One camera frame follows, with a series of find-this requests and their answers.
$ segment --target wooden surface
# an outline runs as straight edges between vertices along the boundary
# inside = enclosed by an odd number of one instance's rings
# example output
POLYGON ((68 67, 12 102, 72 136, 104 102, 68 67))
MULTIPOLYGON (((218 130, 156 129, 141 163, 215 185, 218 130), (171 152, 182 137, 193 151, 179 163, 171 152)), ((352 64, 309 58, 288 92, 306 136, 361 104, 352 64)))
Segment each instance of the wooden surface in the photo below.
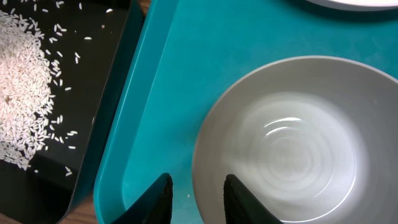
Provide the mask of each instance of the wooden surface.
MULTIPOLYGON (((146 15, 150 5, 150 0, 139 0, 142 10, 146 15)), ((75 211, 67 216, 61 224, 97 224, 95 217, 93 196, 88 197, 75 211)), ((0 214, 0 224, 19 224, 2 214, 0 214)))

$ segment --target blue tray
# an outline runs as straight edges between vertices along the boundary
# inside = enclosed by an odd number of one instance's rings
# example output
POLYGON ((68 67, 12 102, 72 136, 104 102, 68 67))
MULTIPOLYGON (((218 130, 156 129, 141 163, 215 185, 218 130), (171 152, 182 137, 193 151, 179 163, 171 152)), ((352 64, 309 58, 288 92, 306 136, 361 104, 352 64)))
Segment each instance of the blue tray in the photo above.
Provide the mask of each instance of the blue tray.
POLYGON ((304 0, 153 1, 96 179, 99 222, 115 220, 168 172, 172 223, 202 223, 192 155, 218 97, 255 68, 299 55, 349 58, 398 78, 397 16, 304 0))

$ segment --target bowl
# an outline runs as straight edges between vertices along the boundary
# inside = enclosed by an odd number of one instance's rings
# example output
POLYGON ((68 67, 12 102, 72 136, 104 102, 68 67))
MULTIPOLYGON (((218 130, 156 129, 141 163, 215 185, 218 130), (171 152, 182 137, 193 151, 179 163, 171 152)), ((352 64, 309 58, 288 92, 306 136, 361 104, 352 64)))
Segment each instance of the bowl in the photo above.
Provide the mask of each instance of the bowl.
POLYGON ((398 218, 397 80, 363 63, 305 56, 231 86, 197 137, 193 187, 205 223, 225 223, 236 175, 284 223, 398 218))
POLYGON ((346 11, 381 11, 395 9, 398 0, 308 0, 315 4, 346 11))

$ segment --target brown wood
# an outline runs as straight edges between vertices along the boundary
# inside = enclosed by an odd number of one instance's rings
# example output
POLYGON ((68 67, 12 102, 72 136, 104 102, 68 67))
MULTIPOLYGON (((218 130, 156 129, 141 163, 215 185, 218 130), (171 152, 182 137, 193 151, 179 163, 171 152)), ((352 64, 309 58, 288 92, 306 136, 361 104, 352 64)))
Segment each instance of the brown wood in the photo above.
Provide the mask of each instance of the brown wood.
MULTIPOLYGON (((139 0, 142 10, 146 15, 150 5, 150 0, 139 0)), ((78 208, 69 214, 61 224, 97 224, 94 211, 93 196, 88 197, 78 208)), ((5 215, 0 213, 0 224, 19 224, 5 215)))

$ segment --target black tray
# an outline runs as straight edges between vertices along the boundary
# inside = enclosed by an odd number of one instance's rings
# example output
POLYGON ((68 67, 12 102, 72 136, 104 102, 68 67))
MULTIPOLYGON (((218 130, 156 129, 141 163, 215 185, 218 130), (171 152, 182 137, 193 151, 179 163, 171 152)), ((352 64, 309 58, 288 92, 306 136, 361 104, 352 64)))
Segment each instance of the black tray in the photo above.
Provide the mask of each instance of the black tray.
POLYGON ((49 150, 36 153, 26 172, 0 161, 0 213, 22 223, 57 223, 93 188, 144 16, 135 0, 67 0, 61 9, 54 0, 8 0, 6 6, 0 2, 0 10, 10 12, 12 8, 39 22, 45 33, 42 50, 49 49, 49 59, 61 62, 63 86, 50 85, 56 97, 48 118, 64 117, 56 135, 65 137, 71 130, 78 134, 69 136, 64 144, 46 139, 49 150), (114 11, 106 13, 109 8, 114 11), (56 23, 67 29, 62 37, 54 34, 56 23), (51 44, 49 37, 58 41, 51 44), (63 54, 61 60, 57 50, 63 54), (75 52, 81 56, 79 64, 75 52), (65 166, 72 175, 65 176, 65 166))

